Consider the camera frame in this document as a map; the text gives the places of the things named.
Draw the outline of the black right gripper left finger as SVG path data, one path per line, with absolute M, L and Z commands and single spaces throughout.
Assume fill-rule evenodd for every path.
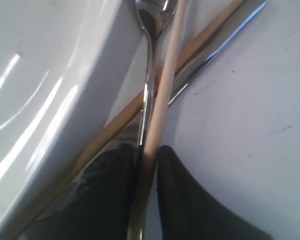
M 124 240 L 133 195 L 136 149 L 125 143 L 103 153 L 77 200 L 32 227 L 34 240 Z

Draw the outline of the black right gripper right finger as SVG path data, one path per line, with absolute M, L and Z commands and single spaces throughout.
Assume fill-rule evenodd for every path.
M 271 240 L 196 181 L 171 146 L 157 155 L 157 198 L 164 240 Z

